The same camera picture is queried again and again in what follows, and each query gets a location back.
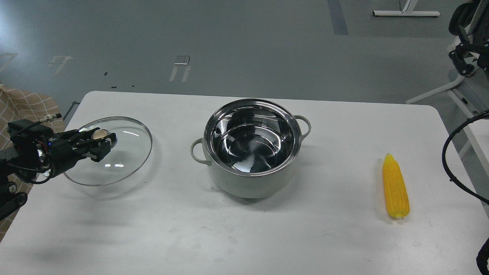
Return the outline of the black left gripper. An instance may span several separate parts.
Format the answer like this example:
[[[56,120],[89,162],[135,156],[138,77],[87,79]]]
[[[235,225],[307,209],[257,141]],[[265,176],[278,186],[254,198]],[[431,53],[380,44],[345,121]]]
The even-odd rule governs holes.
[[[117,135],[101,128],[52,131],[36,139],[36,172],[53,178],[72,169],[82,159],[101,162],[117,144]]]

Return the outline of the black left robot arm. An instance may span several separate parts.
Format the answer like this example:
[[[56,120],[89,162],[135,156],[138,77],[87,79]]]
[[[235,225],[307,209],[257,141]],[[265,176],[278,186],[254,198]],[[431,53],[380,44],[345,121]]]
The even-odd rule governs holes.
[[[89,158],[100,162],[117,144],[117,135],[98,127],[92,130],[70,130],[54,133],[47,122],[61,118],[61,114],[48,115],[42,120],[15,120],[7,124],[12,146],[1,151],[1,219],[20,209],[28,200],[26,192],[19,191],[15,175],[25,183],[35,181],[38,174],[47,173],[47,180],[62,174],[80,160]]]

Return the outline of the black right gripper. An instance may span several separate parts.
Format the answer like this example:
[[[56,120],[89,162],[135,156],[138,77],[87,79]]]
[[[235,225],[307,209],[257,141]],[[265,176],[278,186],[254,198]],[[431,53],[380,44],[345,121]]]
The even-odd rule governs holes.
[[[449,52],[449,59],[461,76],[469,77],[475,70],[463,57],[468,52],[478,54],[477,66],[484,71],[488,70],[488,8],[487,0],[470,0],[459,5],[451,17],[449,32],[457,36],[460,42]]]

